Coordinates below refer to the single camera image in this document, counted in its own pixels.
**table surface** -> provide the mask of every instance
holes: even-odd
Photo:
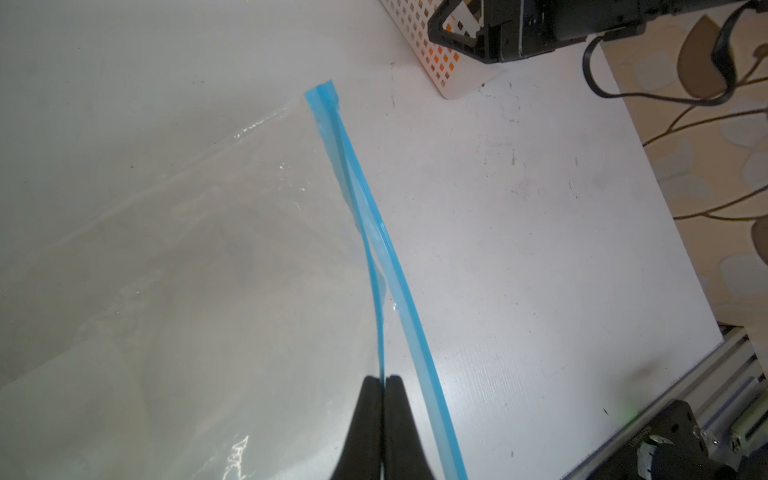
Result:
[[[581,77],[583,48],[446,101],[376,0],[3,2],[0,265],[333,79],[469,478],[560,478],[721,341],[624,103]]]

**white basket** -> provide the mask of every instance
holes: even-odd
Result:
[[[429,41],[427,21],[442,0],[381,0],[402,36],[419,57],[424,69],[443,97],[455,100],[502,72],[498,65],[487,65]],[[462,2],[443,25],[449,31],[474,33],[480,24]]]

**blue zipper seal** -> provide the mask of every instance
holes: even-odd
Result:
[[[411,291],[408,288],[406,275],[395,253],[395,247],[389,239],[384,222],[371,195],[365,175],[349,141],[339,112],[339,95],[331,81],[309,90],[304,98],[317,123],[317,130],[323,139],[339,186],[349,204],[350,210],[358,224],[362,243],[366,251],[373,303],[376,308],[376,329],[379,334],[379,374],[384,377],[384,316],[382,310],[383,296],[386,287],[392,293],[392,298],[398,306],[398,314],[402,329],[406,334],[408,348],[419,378],[419,385],[427,407],[432,433],[435,436],[443,474],[446,480],[467,480],[467,472],[462,460],[462,452],[451,422],[448,404],[442,392],[440,378],[437,375],[435,362],[429,352],[429,344]]]

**plastic bag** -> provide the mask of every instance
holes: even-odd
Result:
[[[445,476],[465,478],[331,84],[0,282],[0,477],[327,478],[384,374],[389,284]]]

